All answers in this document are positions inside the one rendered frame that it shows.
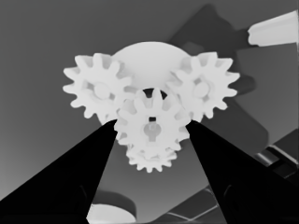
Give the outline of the dark robot body block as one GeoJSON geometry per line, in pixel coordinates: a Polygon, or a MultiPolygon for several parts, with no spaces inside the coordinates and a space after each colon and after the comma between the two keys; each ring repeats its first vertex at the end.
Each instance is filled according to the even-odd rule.
{"type": "Polygon", "coordinates": [[[254,147],[251,154],[264,167],[282,178],[290,182],[299,180],[299,160],[281,147],[277,145],[254,147]]]}

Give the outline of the large thick white disc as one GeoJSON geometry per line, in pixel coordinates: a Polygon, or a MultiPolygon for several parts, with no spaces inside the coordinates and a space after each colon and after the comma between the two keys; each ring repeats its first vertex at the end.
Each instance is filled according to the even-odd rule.
{"type": "Polygon", "coordinates": [[[88,212],[90,224],[133,224],[135,216],[114,205],[93,204],[88,212]]]}

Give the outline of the white gear with keyed hole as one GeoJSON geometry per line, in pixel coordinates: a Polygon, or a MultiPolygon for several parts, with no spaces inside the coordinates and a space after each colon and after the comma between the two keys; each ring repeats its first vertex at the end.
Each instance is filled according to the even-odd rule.
{"type": "Polygon", "coordinates": [[[114,128],[120,136],[119,144],[130,145],[134,155],[147,160],[181,150],[179,142],[190,136],[186,126],[191,118],[173,95],[163,98],[158,88],[150,98],[139,91],[123,104],[118,115],[114,128]]]}

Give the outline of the small white T-shaped piece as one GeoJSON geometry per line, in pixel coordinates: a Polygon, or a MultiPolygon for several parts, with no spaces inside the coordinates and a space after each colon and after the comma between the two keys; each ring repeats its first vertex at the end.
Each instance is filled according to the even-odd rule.
{"type": "Polygon", "coordinates": [[[249,43],[259,47],[298,44],[298,13],[292,11],[250,26],[249,43]]]}

